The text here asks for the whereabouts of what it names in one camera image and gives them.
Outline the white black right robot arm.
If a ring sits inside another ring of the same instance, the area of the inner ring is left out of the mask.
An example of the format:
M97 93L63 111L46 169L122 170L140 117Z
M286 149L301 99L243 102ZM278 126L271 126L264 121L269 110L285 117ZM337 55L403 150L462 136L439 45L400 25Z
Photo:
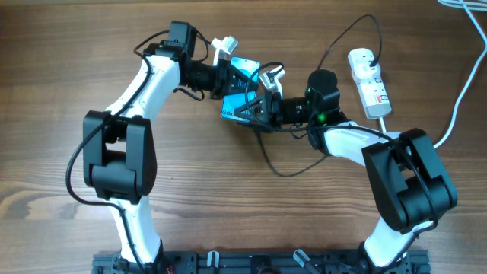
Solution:
M457 205L457 191L425 131L381 132L359 126L340 110L336 75L312 72L303 97L279 93L281 68L241 75L232 85L243 95L235 114L267 132L307 133L324 157L346 158L365 167L380 214L372 234L361 243L353 264L336 266L356 273L385 273L410 261L408 249L421 234L438 226Z

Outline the teal screen smartphone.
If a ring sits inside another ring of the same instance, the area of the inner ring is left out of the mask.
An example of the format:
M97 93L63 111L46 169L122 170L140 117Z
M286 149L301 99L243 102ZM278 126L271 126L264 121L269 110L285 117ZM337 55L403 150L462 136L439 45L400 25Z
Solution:
M238 72L242 72L244 76L251 76L259 67L260 63L241 57L232 57L230 64L236 68ZM223 119L233 120L240 123L248 123L248 119L243 119L234 115L236 108L245 104L245 85L247 81L238 75L232 78L231 93L225 95L221 106L221 117Z

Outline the white power strip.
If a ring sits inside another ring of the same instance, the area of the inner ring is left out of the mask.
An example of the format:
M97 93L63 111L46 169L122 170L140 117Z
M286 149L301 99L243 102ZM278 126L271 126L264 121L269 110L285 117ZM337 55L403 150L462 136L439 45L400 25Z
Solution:
M365 115L380 119L392 111L390 98L381 77L381 67L370 49L357 48L349 52L348 61Z

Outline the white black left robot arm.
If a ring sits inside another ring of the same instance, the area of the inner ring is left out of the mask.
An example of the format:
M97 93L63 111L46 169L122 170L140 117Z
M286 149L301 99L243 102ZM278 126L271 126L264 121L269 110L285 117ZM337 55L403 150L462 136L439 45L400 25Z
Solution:
M93 206L110 208L121 240L113 270L125 273L169 272L161 238L154 229L149 194L157 176L152 122L167 98L208 94L222 100L228 117L232 102L252 98L258 81L257 61L233 54L233 37L205 40L215 49L211 65L194 59L204 36L191 24L172 21L167 39L153 37L134 49L141 60L138 74L117 101L104 111L90 111L83 121L83 140L74 156L83 156L84 181L94 189Z

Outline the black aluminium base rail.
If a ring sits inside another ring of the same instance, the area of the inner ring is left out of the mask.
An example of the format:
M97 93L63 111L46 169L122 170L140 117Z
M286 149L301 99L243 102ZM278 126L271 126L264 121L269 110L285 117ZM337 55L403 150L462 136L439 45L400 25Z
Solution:
M358 250L305 252L307 262L293 253L164 252L158 266L146 263L142 272L118 253L94 255L91 273L373 273ZM427 250L408 251L403 261L385 273L431 273Z

